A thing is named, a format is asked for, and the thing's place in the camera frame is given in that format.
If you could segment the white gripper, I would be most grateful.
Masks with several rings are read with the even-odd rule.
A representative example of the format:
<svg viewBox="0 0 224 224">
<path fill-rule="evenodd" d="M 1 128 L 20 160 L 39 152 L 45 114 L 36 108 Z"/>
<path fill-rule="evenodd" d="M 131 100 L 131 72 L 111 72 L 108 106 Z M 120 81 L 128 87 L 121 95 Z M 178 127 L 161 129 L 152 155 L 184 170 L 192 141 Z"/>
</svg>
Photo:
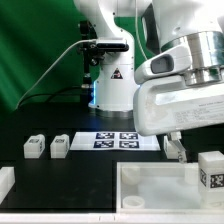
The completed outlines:
<svg viewBox="0 0 224 224">
<path fill-rule="evenodd" d="M 188 88 L 179 75 L 149 80 L 136 91 L 133 112 L 140 135 L 169 133 L 179 162 L 186 163 L 177 131 L 224 123 L 224 82 Z"/>
</svg>

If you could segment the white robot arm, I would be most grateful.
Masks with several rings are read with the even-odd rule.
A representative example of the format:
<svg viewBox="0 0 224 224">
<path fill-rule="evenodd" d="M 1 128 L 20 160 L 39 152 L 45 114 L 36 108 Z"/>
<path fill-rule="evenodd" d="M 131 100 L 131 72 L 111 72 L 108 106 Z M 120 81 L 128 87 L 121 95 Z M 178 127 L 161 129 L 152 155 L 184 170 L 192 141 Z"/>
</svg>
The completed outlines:
<svg viewBox="0 0 224 224">
<path fill-rule="evenodd" d="M 224 123 L 221 0 L 73 1 L 97 35 L 90 110 L 166 135 L 185 162 L 181 131 Z"/>
</svg>

